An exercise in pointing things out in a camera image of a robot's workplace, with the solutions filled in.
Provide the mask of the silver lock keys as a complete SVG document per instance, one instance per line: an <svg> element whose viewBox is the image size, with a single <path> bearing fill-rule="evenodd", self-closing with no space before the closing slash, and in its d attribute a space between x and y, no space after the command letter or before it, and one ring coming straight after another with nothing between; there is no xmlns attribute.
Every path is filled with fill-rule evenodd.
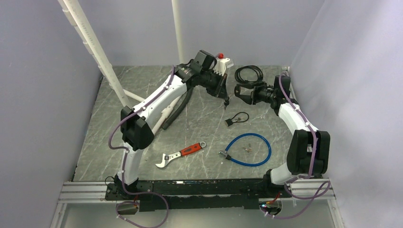
<svg viewBox="0 0 403 228"><path fill-rule="evenodd" d="M243 147L243 149L244 149L246 152L248 152L248 153L250 153L250 152L252 152L252 151L253 151L253 149L252 149L252 147L251 147L251 144L250 144L250 143L249 143L247 146Z"/></svg>

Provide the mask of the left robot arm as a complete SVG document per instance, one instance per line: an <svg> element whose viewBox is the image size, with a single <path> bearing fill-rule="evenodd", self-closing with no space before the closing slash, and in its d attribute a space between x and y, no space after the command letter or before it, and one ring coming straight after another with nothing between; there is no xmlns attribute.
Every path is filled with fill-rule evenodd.
<svg viewBox="0 0 403 228"><path fill-rule="evenodd" d="M229 69L234 65L228 57L220 58L204 50L198 51L188 63L173 66L166 81L140 104L121 110L119 128L124 142L121 170L117 173L118 194L129 200L136 195L140 160L145 148L154 140L152 128L162 111L190 89L201 86L206 92L224 101L230 98L226 89Z"/></svg>

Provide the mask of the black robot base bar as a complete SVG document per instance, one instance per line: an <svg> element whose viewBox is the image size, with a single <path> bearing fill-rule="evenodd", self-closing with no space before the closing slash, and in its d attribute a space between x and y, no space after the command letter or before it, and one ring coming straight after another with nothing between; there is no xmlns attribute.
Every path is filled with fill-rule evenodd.
<svg viewBox="0 0 403 228"><path fill-rule="evenodd" d="M160 209L258 209L272 199L290 198L282 185L267 175L251 179L216 180L138 180L124 192L120 181L107 184L107 201L130 200L139 203L141 212Z"/></svg>

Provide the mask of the blue cable lock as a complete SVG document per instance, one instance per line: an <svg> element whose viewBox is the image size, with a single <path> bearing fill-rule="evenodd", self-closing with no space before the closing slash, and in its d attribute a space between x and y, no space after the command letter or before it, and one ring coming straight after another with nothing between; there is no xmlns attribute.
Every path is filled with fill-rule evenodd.
<svg viewBox="0 0 403 228"><path fill-rule="evenodd" d="M241 140L243 138L246 138L246 137L256 137L256 138L259 138L260 140L262 140L262 142L258 144L259 148L258 148L257 151L254 151L252 149L251 143L249 143L247 147L243 147L243 150L245 151L245 153L247 155L251 155L253 152L259 152L260 147L263 144L266 145L266 148L267 148L266 149L266 156L264 157L264 159L262 161L256 162L256 163L244 162L244 161L240 161L240 160L237 160L237 159L233 158L229 154L229 151L230 151L231 147L234 144L236 144L237 141L239 141L239 140ZM229 160L229 161L231 161L231 162L233 162L235 164L241 165L241 166L258 167L258 166L264 165L265 163L267 163L270 160L271 155L272 155L272 148L271 148L271 145L270 145L269 141L265 137L263 137L262 135L257 134L257 133L244 133L244 134L241 134L241 135L235 137L233 140L231 140L230 143L226 146L226 148L224 150L219 151L218 154L220 156L224 157L224 159Z"/></svg>

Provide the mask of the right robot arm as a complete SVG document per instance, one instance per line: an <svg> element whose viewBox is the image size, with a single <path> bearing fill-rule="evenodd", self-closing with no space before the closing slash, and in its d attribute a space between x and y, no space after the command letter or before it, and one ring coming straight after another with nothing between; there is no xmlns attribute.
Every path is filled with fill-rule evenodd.
<svg viewBox="0 0 403 228"><path fill-rule="evenodd" d="M293 134L284 164L272 169L270 179L262 183L262 192L274 197L280 185L296 178L310 178L327 172L330 134L315 127L303 114L295 99L290 98L291 78L283 73L273 85L264 81L237 84L235 96L249 105L269 103L275 114Z"/></svg>

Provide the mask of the black cable padlock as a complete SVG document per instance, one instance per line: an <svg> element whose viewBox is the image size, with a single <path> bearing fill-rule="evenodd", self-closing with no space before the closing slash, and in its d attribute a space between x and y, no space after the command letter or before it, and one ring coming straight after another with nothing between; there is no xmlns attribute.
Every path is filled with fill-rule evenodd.
<svg viewBox="0 0 403 228"><path fill-rule="evenodd" d="M241 122L237 122L237 118L242 117ZM224 122L227 127L234 124L244 123L249 120L249 114L247 112L238 112L232 118L226 119Z"/></svg>

